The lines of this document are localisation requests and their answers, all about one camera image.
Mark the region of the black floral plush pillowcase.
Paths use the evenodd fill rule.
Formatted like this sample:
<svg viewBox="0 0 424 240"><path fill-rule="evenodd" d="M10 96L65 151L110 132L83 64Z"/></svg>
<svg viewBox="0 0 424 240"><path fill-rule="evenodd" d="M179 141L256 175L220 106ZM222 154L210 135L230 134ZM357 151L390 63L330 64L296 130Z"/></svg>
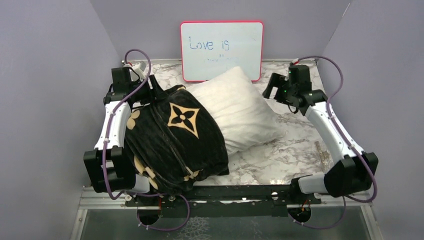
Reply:
<svg viewBox="0 0 424 240"><path fill-rule="evenodd" d="M229 174L224 136L215 119L182 85L134 110L124 149L138 175L160 193L179 195L210 176Z"/></svg>

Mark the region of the white pillow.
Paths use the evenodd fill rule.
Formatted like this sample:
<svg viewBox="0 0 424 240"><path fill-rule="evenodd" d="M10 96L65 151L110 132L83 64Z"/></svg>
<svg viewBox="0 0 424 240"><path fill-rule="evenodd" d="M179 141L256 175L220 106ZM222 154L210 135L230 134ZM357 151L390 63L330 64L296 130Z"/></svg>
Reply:
<svg viewBox="0 0 424 240"><path fill-rule="evenodd" d="M239 66L187 90L217 123L228 155L286 134L278 115Z"/></svg>

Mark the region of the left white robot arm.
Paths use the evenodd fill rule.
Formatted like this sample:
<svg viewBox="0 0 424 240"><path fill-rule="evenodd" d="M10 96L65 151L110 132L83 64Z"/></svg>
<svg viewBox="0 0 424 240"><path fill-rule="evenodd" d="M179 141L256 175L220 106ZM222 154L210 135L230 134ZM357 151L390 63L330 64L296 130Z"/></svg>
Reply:
<svg viewBox="0 0 424 240"><path fill-rule="evenodd" d="M144 205L157 200L149 180L136 172L134 156L125 146L127 122L135 103L148 105L166 98L154 75L129 64L111 70L112 84L103 99L105 118L93 150L86 151L83 162L91 186L97 193L114 191L138 194Z"/></svg>

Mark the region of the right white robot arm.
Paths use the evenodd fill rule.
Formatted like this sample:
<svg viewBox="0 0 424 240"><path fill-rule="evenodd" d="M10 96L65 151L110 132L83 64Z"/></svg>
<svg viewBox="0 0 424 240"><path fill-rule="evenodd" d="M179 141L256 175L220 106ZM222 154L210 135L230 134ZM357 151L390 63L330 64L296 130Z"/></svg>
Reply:
<svg viewBox="0 0 424 240"><path fill-rule="evenodd" d="M291 65L287 76L272 73L263 97L270 98L273 89L276 89L274 100L294 107L315 127L333 160L333 166L326 173L291 180L288 196L292 202L300 204L309 194L350 198L373 187L378 157L366 152L348 134L326 94L321 89L312 89L308 66Z"/></svg>

